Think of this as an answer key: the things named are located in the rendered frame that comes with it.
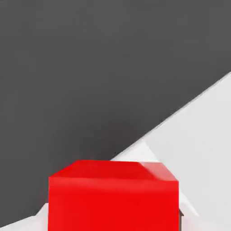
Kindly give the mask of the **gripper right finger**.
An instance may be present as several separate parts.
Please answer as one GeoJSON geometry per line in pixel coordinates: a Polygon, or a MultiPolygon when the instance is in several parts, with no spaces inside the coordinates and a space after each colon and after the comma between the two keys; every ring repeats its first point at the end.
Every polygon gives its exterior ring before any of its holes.
{"type": "Polygon", "coordinates": [[[180,202],[179,207],[183,213],[181,231],[226,231],[220,228],[214,221],[209,221],[197,215],[187,203],[180,202]]]}

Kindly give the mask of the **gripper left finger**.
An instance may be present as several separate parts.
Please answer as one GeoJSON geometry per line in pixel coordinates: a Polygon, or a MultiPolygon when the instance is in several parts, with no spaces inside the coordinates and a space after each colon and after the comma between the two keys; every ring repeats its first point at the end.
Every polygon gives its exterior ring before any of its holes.
{"type": "Polygon", "coordinates": [[[35,216],[1,227],[0,231],[48,231],[48,203],[35,216]]]}

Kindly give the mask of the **small red cube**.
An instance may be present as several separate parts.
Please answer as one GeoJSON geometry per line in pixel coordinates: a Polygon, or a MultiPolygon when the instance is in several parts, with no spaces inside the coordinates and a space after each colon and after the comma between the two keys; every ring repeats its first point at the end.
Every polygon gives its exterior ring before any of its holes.
{"type": "Polygon", "coordinates": [[[48,231],[179,231],[179,182],[160,162],[78,160],[49,177],[48,231]]]}

